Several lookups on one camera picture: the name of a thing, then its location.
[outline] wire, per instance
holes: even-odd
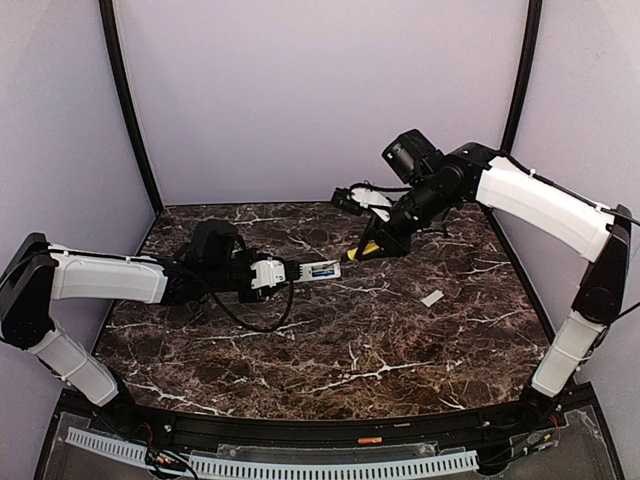
[[[549,420],[551,420],[551,423],[556,427],[556,435],[558,436],[558,440],[560,440],[562,435],[560,434],[560,425],[558,424],[558,420],[553,415],[549,417]]]
[[[129,443],[135,443],[137,445],[142,445],[147,447],[147,449],[153,449],[154,451],[161,453],[162,455],[165,455],[173,460],[175,460],[176,462],[178,462],[180,465],[184,466],[193,476],[194,480],[199,480],[198,474],[196,473],[196,471],[193,469],[193,467],[191,467],[191,465],[189,465],[189,462],[187,460],[185,460],[184,458],[182,458],[179,454],[171,452],[169,450],[163,450],[160,448],[156,448],[153,447],[151,445],[151,443],[153,442],[153,430],[151,428],[151,425],[149,425],[147,422],[144,422],[142,424],[140,424],[140,426],[138,427],[138,430],[140,430],[140,427],[144,427],[147,430],[149,430],[149,440],[147,440],[146,442],[141,441],[141,440],[136,440],[133,437],[127,436],[127,435],[123,435],[121,432],[118,432],[112,425],[111,423],[105,418],[103,417],[100,412],[96,412],[93,411],[92,412],[93,415],[97,418],[99,418],[102,423],[111,431],[111,433],[113,433],[116,437],[120,438],[121,440],[125,441],[125,442],[129,442]],[[157,466],[154,466],[154,470],[155,470],[155,475],[157,478],[160,479],[168,479],[168,478],[173,478],[174,476],[165,474],[163,472],[161,472]]]
[[[496,454],[496,455],[494,455],[493,457],[488,458],[488,459],[486,459],[486,460],[484,460],[484,461],[480,462],[480,465],[487,466],[487,467],[493,467],[493,466],[495,466],[495,465],[503,465],[503,464],[505,464],[505,463],[509,463],[509,462],[510,462],[510,460],[505,460],[504,462],[500,462],[500,463],[498,463],[498,464],[490,464],[489,462],[491,462],[492,460],[495,460],[496,458],[500,458],[500,457],[501,457],[502,455],[504,455],[505,453],[507,453],[507,452],[509,452],[509,451],[513,450],[514,448],[516,448],[516,447],[518,447],[518,446],[522,445],[524,442],[526,442],[526,441],[529,439],[529,437],[530,437],[531,435],[533,435],[533,434],[535,433],[535,431],[538,429],[538,427],[536,427],[536,428],[534,428],[533,430],[529,431],[529,432],[528,432],[524,437],[522,437],[520,440],[518,440],[517,442],[513,443],[512,445],[509,445],[507,448],[505,448],[504,450],[502,450],[500,453],[497,453],[497,454]]]
[[[367,190],[373,190],[374,192],[409,192],[411,187],[378,187],[377,185],[371,185],[370,183],[360,182],[354,183],[349,187],[349,190],[354,188],[366,188]]]
[[[274,260],[278,260],[278,261],[284,263],[284,260],[282,258],[280,258],[280,257],[272,257],[272,258]],[[258,333],[275,332],[277,329],[279,329],[280,327],[282,327],[284,325],[284,323],[286,322],[287,317],[289,316],[289,313],[291,311],[291,307],[293,306],[294,283],[293,283],[293,281],[289,281],[289,296],[287,298],[287,305],[285,307],[284,312],[280,316],[280,318],[275,323],[273,323],[271,325],[268,325],[266,327],[261,327],[261,326],[258,326],[258,325],[252,325],[252,324],[247,323],[244,320],[238,318],[238,316],[235,313],[233,313],[231,311],[231,309],[229,309],[229,307],[227,307],[222,302],[220,297],[218,297],[216,292],[213,291],[213,289],[211,288],[209,283],[202,276],[198,275],[195,272],[192,272],[188,268],[185,268],[182,265],[179,265],[177,263],[171,263],[170,265],[167,266],[167,268],[169,268],[169,269],[174,268],[174,269],[178,270],[179,272],[185,273],[186,275],[188,275],[192,279],[194,279],[198,284],[200,284],[205,289],[207,294],[213,299],[213,301],[220,307],[220,309],[231,320],[233,320],[236,324],[240,325],[241,327],[246,328],[247,330],[250,330],[252,332],[258,332]]]
[[[293,306],[293,296],[294,296],[293,286],[294,286],[293,282],[289,282],[289,297],[287,298],[287,306],[285,307],[284,312],[282,313],[282,315],[280,316],[277,322],[267,327],[252,325],[250,323],[245,322],[244,320],[241,320],[236,316],[235,313],[233,313],[229,309],[229,307],[227,307],[224,303],[222,303],[222,300],[220,300],[218,295],[216,295],[216,293],[213,290],[209,291],[209,295],[211,296],[211,298],[213,298],[213,301],[216,302],[216,304],[220,307],[220,309],[224,313],[226,313],[231,320],[233,320],[235,323],[237,323],[241,327],[246,328],[247,330],[251,330],[253,332],[271,333],[271,332],[275,332],[277,329],[282,327],[284,323],[287,321],[287,317],[289,316],[289,312],[291,311],[291,307]]]
[[[518,162],[515,158],[513,158],[513,157],[511,156],[511,154],[509,154],[508,152],[505,152],[505,151],[503,151],[503,150],[497,150],[497,151],[495,151],[495,153],[496,153],[496,154],[498,154],[498,155],[500,155],[500,156],[503,156],[503,157],[508,158],[508,159],[509,159],[509,161],[510,161],[511,163],[513,163],[513,165],[514,165],[515,167],[517,167],[519,170],[522,170],[522,171],[523,171],[524,173],[526,173],[527,175],[531,175],[531,176],[532,176],[533,178],[535,178],[536,180],[539,180],[539,181],[541,181],[542,183],[545,183],[545,184],[547,184],[547,185],[549,185],[549,186],[551,186],[551,187],[555,187],[555,188],[557,188],[558,190],[560,190],[561,192],[566,193],[567,195],[571,195],[573,198],[576,198],[576,199],[578,199],[578,200],[580,200],[580,201],[582,201],[582,202],[586,203],[586,204],[587,204],[587,205],[589,205],[590,207],[593,207],[593,208],[600,208],[600,206],[599,206],[597,203],[595,203],[595,202],[593,202],[593,201],[589,200],[589,199],[588,199],[588,198],[586,198],[586,197],[583,197],[583,196],[582,196],[582,195],[580,195],[579,193],[576,193],[576,192],[574,192],[574,191],[572,191],[572,190],[570,190],[570,189],[568,189],[568,188],[566,188],[566,187],[563,187],[562,185],[558,185],[557,183],[555,183],[555,182],[553,182],[553,181],[549,180],[548,178],[545,178],[545,177],[543,177],[543,176],[541,176],[541,175],[538,175],[537,173],[532,173],[532,170],[530,170],[530,169],[528,169],[527,167],[525,167],[524,165],[522,165],[522,164],[521,164],[520,162]],[[637,219],[635,219],[635,218],[633,218],[633,217],[630,217],[629,215],[625,215],[624,213],[620,213],[620,212],[618,212],[617,210],[613,210],[613,209],[611,209],[611,208],[600,208],[600,211],[602,211],[602,212],[604,212],[604,213],[608,213],[608,214],[613,215],[613,216],[616,216],[616,217],[619,217],[619,218],[623,218],[623,219],[627,220],[628,222],[631,222],[631,223],[632,223],[632,224],[634,224],[635,226],[640,227],[640,220],[637,220]],[[632,305],[631,307],[627,308],[625,311],[621,312],[621,313],[620,313],[620,315],[618,315],[618,316],[616,317],[616,320],[620,320],[622,317],[624,317],[624,316],[626,316],[626,315],[630,314],[631,312],[633,312],[633,311],[634,311],[634,310],[636,310],[637,308],[640,308],[640,302],[638,302],[638,303],[636,303],[636,304]]]
[[[629,222],[636,225],[637,227],[640,227],[640,220],[636,220],[635,218],[625,215],[624,213],[620,213],[617,210],[612,210],[610,208],[603,208],[602,211],[605,213],[610,213],[611,215],[614,215],[616,217],[624,218],[625,220],[628,220]]]
[[[522,165],[518,160],[516,160],[510,153],[505,152],[504,150],[497,150],[495,151],[495,153],[501,157],[506,157],[509,159],[509,161],[519,170],[523,171],[524,173],[526,173],[527,175],[535,178],[536,180],[549,185],[550,187],[554,187],[557,188],[558,190],[560,190],[563,193],[566,193],[567,195],[572,196],[573,198],[580,200],[581,202],[586,203],[587,205],[589,205],[590,207],[593,208],[597,208],[598,204],[593,202],[592,200],[589,200],[587,197],[583,197],[582,195],[580,195],[579,193],[574,192],[573,190],[570,190],[566,187],[563,187],[562,185],[559,185],[557,183],[555,183],[552,180],[549,180],[546,177],[543,177],[542,175],[539,175],[537,173],[535,173],[535,170],[531,170],[527,167],[525,167],[524,165]]]

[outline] cable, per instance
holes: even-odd
[[[507,159],[509,159],[509,161],[516,167],[518,168],[518,170],[521,170],[522,172],[526,173],[527,175],[535,178],[536,180],[544,183],[545,185],[549,185],[550,187],[554,187],[557,188],[558,190],[560,190],[563,193],[566,193],[567,195],[572,196],[573,198],[580,200],[581,202],[586,203],[587,205],[589,205],[590,207],[593,208],[597,208],[598,204],[589,200],[586,197],[583,197],[582,195],[580,195],[579,193],[574,192],[573,190],[570,190],[566,187],[563,187],[562,185],[559,185],[557,183],[555,183],[552,180],[549,180],[546,177],[543,177],[542,175],[539,175],[537,173],[535,173],[535,170],[531,170],[527,167],[525,167],[524,165],[522,165],[518,160],[516,160],[510,153],[505,152],[504,150],[495,150],[494,151],[496,153],[496,155],[499,155],[501,157],[506,157]]]
[[[611,215],[614,215],[616,217],[624,218],[625,220],[628,220],[629,222],[636,225],[637,227],[640,227],[640,220],[636,220],[635,218],[625,215],[624,213],[620,213],[617,210],[612,210],[611,208],[603,208],[602,211],[605,213],[610,213]]]
[[[550,434],[546,434],[543,435],[542,437],[540,437],[538,440],[536,440],[533,444],[529,445],[528,447],[524,447],[522,449],[522,451],[520,453],[518,453],[517,455],[513,455],[512,457],[502,461],[502,462],[495,462],[495,463],[489,463],[492,460],[495,460],[498,457],[501,457],[502,455],[504,455],[506,452],[508,452],[509,450],[514,449],[516,446],[522,444],[522,442],[524,442],[525,440],[528,440],[529,437],[531,437],[531,435],[537,430],[538,428],[536,428],[535,430],[531,431],[530,433],[528,433],[525,437],[521,438],[519,441],[517,441],[516,443],[514,443],[513,445],[511,445],[509,448],[503,450],[501,453],[499,453],[498,455],[494,455],[493,457],[491,457],[488,460],[485,460],[484,462],[480,462],[480,465],[483,467],[502,467],[505,465],[510,464],[511,462],[514,462],[516,460],[518,460],[519,458],[522,458],[526,455],[529,455],[529,453],[537,453],[542,451],[542,449],[546,448],[546,446],[544,446],[543,444],[545,442],[548,442],[551,439],[551,435]]]
[[[373,190],[374,192],[409,192],[411,187],[378,187],[377,185],[371,185],[370,183],[360,182],[354,183],[349,187],[349,190],[354,188],[366,188],[367,190]]]
[[[280,262],[284,263],[284,260],[280,257],[272,257],[274,260],[278,260]],[[280,318],[278,319],[278,321],[276,321],[275,323],[268,325],[266,327],[260,327],[258,325],[252,325],[250,323],[245,322],[244,320],[241,320],[240,318],[237,317],[237,315],[235,313],[233,313],[229,307],[227,307],[222,300],[220,299],[220,297],[218,297],[218,295],[216,294],[216,292],[213,291],[213,289],[211,288],[211,286],[209,285],[209,283],[200,275],[198,275],[195,272],[192,272],[191,270],[189,270],[188,268],[183,267],[182,265],[179,265],[177,263],[171,263],[170,265],[168,265],[166,268],[171,269],[174,268],[179,272],[182,272],[186,275],[188,275],[189,277],[191,277],[192,279],[194,279],[198,284],[200,284],[205,291],[207,292],[207,294],[213,299],[214,302],[216,302],[216,304],[220,307],[220,309],[231,319],[233,320],[236,324],[240,325],[243,328],[246,328],[247,330],[250,330],[252,332],[258,332],[258,333],[271,333],[271,332],[275,332],[278,328],[282,327],[284,325],[284,323],[287,320],[287,317],[289,316],[289,312],[291,311],[291,307],[293,306],[293,297],[294,297],[294,283],[293,281],[289,282],[289,296],[287,298],[287,305],[285,307],[284,312],[282,313],[282,315],[280,316]]]
[[[495,460],[496,458],[500,458],[500,457],[501,457],[502,455],[504,455],[505,453],[507,453],[507,452],[509,452],[509,451],[513,450],[514,448],[516,448],[516,447],[518,447],[518,446],[522,445],[524,442],[526,442],[526,441],[529,439],[529,437],[530,437],[531,435],[533,435],[533,434],[535,433],[535,431],[538,429],[538,427],[536,427],[536,428],[534,428],[533,430],[529,431],[529,432],[528,432],[524,437],[522,437],[520,440],[518,440],[518,441],[517,441],[517,442],[515,442],[514,444],[509,445],[507,448],[505,448],[504,450],[502,450],[500,453],[497,453],[497,454],[496,454],[496,455],[494,455],[493,457],[488,458],[487,460],[484,460],[484,461],[480,462],[480,465],[484,465],[484,466],[488,466],[488,467],[495,466],[495,465],[492,465],[492,464],[490,464],[490,463],[488,463],[488,462],[491,462],[492,460]]]
[[[137,445],[142,445],[144,447],[147,447],[148,450],[153,450],[155,452],[161,453],[162,455],[165,455],[165,456],[175,460],[176,462],[178,462],[178,464],[184,466],[185,469],[188,470],[191,473],[191,475],[193,476],[194,480],[199,480],[198,474],[193,469],[193,467],[191,467],[191,465],[189,465],[189,462],[187,460],[185,460],[184,458],[182,458],[179,454],[171,452],[169,450],[163,450],[163,449],[160,449],[160,448],[156,448],[156,447],[153,447],[151,445],[151,442],[153,442],[153,430],[151,429],[151,425],[149,425],[147,422],[144,422],[143,424],[140,424],[140,426],[138,427],[138,430],[140,430],[141,427],[145,427],[145,428],[147,428],[149,430],[149,440],[144,442],[142,440],[136,440],[133,437],[129,437],[127,435],[123,435],[121,432],[118,432],[111,425],[111,423],[105,417],[103,417],[100,414],[100,412],[93,411],[92,413],[93,413],[93,415],[95,417],[99,418],[100,421],[102,421],[102,423],[111,431],[111,433],[113,433],[115,436],[117,436],[121,440],[123,440],[125,442],[129,442],[129,443],[135,443]],[[158,469],[157,466],[154,466],[154,471],[155,471],[155,473],[153,475],[156,476],[156,478],[160,478],[162,480],[175,477],[174,475],[169,475],[169,474],[165,474],[165,473],[161,472]]]
[[[289,297],[287,298],[287,306],[285,307],[284,312],[282,313],[278,321],[267,327],[251,325],[250,323],[247,323],[244,320],[241,320],[229,309],[229,307],[227,307],[224,303],[222,303],[222,300],[220,300],[220,298],[218,297],[218,295],[216,295],[214,291],[210,290],[209,295],[211,296],[211,298],[213,298],[213,301],[216,302],[216,304],[222,309],[222,311],[226,313],[231,320],[233,320],[235,323],[237,323],[241,327],[246,328],[247,330],[251,330],[252,332],[271,333],[271,332],[275,332],[277,329],[282,327],[286,322],[287,317],[289,316],[289,312],[291,311],[291,307],[293,305],[293,296],[294,296],[293,287],[294,287],[293,282],[289,282]]]
[[[587,204],[587,205],[589,205],[590,207],[593,207],[593,208],[599,208],[599,207],[600,207],[597,203],[595,203],[595,202],[593,202],[593,201],[589,200],[589,199],[588,199],[588,198],[586,198],[586,197],[583,197],[583,196],[582,196],[582,195],[580,195],[579,193],[576,193],[576,192],[574,192],[574,191],[572,191],[572,190],[570,190],[570,189],[568,189],[568,188],[566,188],[566,187],[563,187],[562,185],[558,185],[557,183],[555,183],[555,182],[553,182],[553,181],[549,180],[548,178],[545,178],[545,177],[543,177],[543,176],[541,176],[541,175],[538,175],[537,173],[532,173],[532,171],[531,171],[530,169],[528,169],[527,167],[525,167],[524,165],[522,165],[520,162],[518,162],[515,158],[513,158],[513,157],[511,156],[511,154],[509,154],[509,153],[507,153],[507,152],[505,152],[505,151],[503,151],[503,150],[497,150],[497,151],[495,151],[495,153],[496,153],[497,155],[500,155],[500,156],[503,156],[503,157],[508,158],[508,159],[509,159],[509,161],[510,161],[511,163],[513,163],[513,165],[514,165],[515,167],[517,167],[519,170],[523,171],[523,172],[524,172],[524,173],[526,173],[527,175],[532,176],[532,177],[533,177],[533,178],[535,178],[536,180],[539,180],[539,181],[541,181],[542,183],[544,183],[544,184],[546,184],[546,185],[549,185],[549,186],[551,186],[551,187],[555,187],[555,188],[557,188],[558,190],[560,190],[561,192],[566,193],[567,195],[570,195],[570,196],[572,196],[573,198],[576,198],[576,199],[580,200],[581,202],[586,203],[586,204]],[[628,215],[625,215],[624,213],[620,213],[620,212],[618,212],[617,210],[613,210],[613,209],[611,209],[611,208],[600,208],[600,211],[602,211],[602,212],[604,212],[604,213],[608,213],[608,214],[613,215],[613,216],[615,216],[615,217],[623,218],[623,219],[627,220],[628,222],[631,222],[631,223],[632,223],[632,224],[634,224],[635,226],[640,227],[640,220],[637,220],[637,219],[635,219],[635,218],[633,218],[633,217],[630,217],[630,216],[628,216]],[[620,320],[622,317],[624,317],[624,316],[626,316],[626,315],[630,314],[631,312],[633,312],[633,311],[634,311],[634,310],[636,310],[637,308],[640,308],[640,302],[638,302],[638,303],[634,304],[633,306],[631,306],[631,307],[627,308],[625,311],[621,312],[621,313],[620,313],[620,315],[618,315],[618,316],[616,317],[616,320]]]

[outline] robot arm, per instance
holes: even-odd
[[[476,143],[443,155],[412,130],[398,137],[383,158],[411,188],[394,203],[374,186],[336,189],[332,203],[338,208],[354,214],[372,211],[358,247],[348,252],[349,259],[407,255],[415,232],[467,201],[511,213],[589,262],[568,318],[521,397],[532,417],[545,418],[553,399],[620,314],[631,213],[623,206],[612,210],[592,202],[524,168],[511,156]]]
[[[34,233],[0,277],[0,341],[37,356],[109,414],[114,405],[132,405],[126,387],[49,316],[51,300],[181,305],[235,291],[240,302],[258,302],[293,282],[339,276],[337,262],[299,264],[248,249],[233,225],[215,220],[199,224],[192,241],[169,258],[76,251]]]

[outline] black camera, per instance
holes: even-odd
[[[442,157],[442,152],[416,129],[400,135],[382,152],[400,180],[411,185],[432,175]]]

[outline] lavender wall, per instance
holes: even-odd
[[[95,0],[0,2],[0,270],[32,231],[133,253],[152,221],[119,110]],[[52,309],[85,346],[104,302]],[[36,359],[0,344],[0,478],[33,478],[60,393]]]
[[[497,146],[526,0],[118,0],[129,77],[167,204],[327,200],[398,180],[420,128]]]
[[[514,154],[525,165],[640,217],[640,4],[545,2]],[[556,328],[586,264],[556,240],[501,218]],[[627,305],[640,301],[635,229]],[[594,383],[628,479],[640,478],[640,311],[616,323],[579,378]]]

